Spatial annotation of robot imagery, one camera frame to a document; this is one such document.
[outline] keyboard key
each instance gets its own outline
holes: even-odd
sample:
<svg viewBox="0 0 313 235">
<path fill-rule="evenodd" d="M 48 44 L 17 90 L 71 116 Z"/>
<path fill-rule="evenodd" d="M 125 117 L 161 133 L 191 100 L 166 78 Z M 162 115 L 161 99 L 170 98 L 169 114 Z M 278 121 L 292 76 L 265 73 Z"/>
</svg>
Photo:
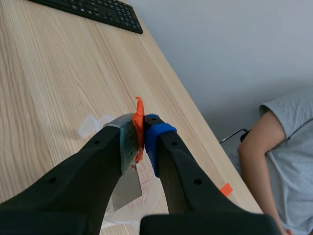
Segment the keyboard key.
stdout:
<svg viewBox="0 0 313 235">
<path fill-rule="evenodd" d="M 92 1 L 87 1 L 88 4 L 90 4 L 91 6 L 97 6 L 97 4 L 95 2 Z"/>
<path fill-rule="evenodd" d="M 73 10 L 78 11 L 78 6 L 72 4 L 70 7 L 71 7 Z"/>
<path fill-rule="evenodd" d="M 54 3 L 54 4 L 58 4 L 60 6 L 64 6 L 64 7 L 70 8 L 70 4 L 68 2 L 58 1 L 58 0 L 48 0 L 48 1 L 51 2 L 51 3 Z"/>
<path fill-rule="evenodd" d="M 132 13 L 132 16 L 133 16 L 133 19 L 134 19 L 135 21 L 138 21 L 136 15 L 135 15 L 134 13 Z"/>
<path fill-rule="evenodd" d="M 98 8 L 97 7 L 94 7 L 94 6 L 90 6 L 90 5 L 85 5 L 85 8 L 87 8 L 88 10 L 92 10 L 92 11 L 98 11 Z"/>
<path fill-rule="evenodd" d="M 84 9 L 84 8 L 82 8 L 82 7 L 78 7 L 78 8 L 79 8 L 79 10 L 80 10 L 81 12 L 86 13 L 86 9 Z"/>
<path fill-rule="evenodd" d="M 142 30 L 142 28 L 140 27 L 140 24 L 138 22 L 136 22 L 135 25 L 137 26 L 137 29 Z"/>
</svg>

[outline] white wall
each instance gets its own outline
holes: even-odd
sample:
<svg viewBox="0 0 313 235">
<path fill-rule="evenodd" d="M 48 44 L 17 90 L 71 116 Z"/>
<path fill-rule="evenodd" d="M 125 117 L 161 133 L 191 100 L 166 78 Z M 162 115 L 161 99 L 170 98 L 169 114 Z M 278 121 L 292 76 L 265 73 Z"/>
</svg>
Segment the white wall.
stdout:
<svg viewBox="0 0 313 235">
<path fill-rule="evenodd" d="M 313 84 L 311 0 L 128 2 L 218 139 L 251 128 L 260 103 Z"/>
</svg>

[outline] transparent plastic bag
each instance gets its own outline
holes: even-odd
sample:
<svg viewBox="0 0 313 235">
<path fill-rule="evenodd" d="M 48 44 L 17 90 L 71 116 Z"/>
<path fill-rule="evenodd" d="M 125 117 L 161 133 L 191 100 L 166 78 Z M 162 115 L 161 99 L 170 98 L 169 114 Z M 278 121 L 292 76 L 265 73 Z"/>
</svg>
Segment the transparent plastic bag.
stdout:
<svg viewBox="0 0 313 235">
<path fill-rule="evenodd" d="M 108 115 L 97 120 L 94 116 L 87 116 L 80 125 L 78 134 L 82 138 L 98 132 L 102 127 L 113 120 Z M 117 224 L 128 224 L 139 231 L 141 219 L 150 214 L 156 207 L 161 192 L 160 179 L 154 175 L 154 171 L 147 153 L 144 152 L 143 159 L 136 165 L 142 196 L 120 208 L 113 209 L 112 197 L 109 200 L 102 228 L 107 228 Z"/>
</svg>

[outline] wooden table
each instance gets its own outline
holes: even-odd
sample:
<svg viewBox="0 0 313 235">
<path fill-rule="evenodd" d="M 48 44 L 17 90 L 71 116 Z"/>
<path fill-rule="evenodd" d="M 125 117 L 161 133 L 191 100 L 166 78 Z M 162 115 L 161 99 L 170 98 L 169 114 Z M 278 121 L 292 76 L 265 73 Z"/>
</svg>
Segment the wooden table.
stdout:
<svg viewBox="0 0 313 235">
<path fill-rule="evenodd" d="M 0 201 L 21 192 L 86 140 L 87 115 L 146 113 L 177 128 L 229 199 L 260 212 L 148 30 L 139 35 L 25 0 L 0 1 Z M 166 212 L 161 195 L 156 212 Z M 135 233 L 115 226 L 103 234 Z"/>
</svg>

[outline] orange object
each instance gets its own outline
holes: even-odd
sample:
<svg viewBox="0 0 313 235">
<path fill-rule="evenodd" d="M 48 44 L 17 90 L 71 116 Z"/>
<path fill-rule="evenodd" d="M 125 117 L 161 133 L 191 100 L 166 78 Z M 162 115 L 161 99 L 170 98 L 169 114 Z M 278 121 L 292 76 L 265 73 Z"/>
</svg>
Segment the orange object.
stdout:
<svg viewBox="0 0 313 235">
<path fill-rule="evenodd" d="M 227 183 L 220 189 L 220 191 L 225 195 L 225 197 L 227 197 L 233 191 L 233 189 L 231 188 L 230 184 Z"/>
<path fill-rule="evenodd" d="M 138 96 L 136 96 L 136 99 L 138 99 L 137 111 L 132 116 L 132 121 L 136 127 L 136 132 L 137 132 L 138 152 L 137 152 L 135 160 L 138 163 L 142 160 L 142 156 L 143 156 L 143 117 L 145 116 L 145 112 L 143 109 L 142 99 Z"/>
</svg>

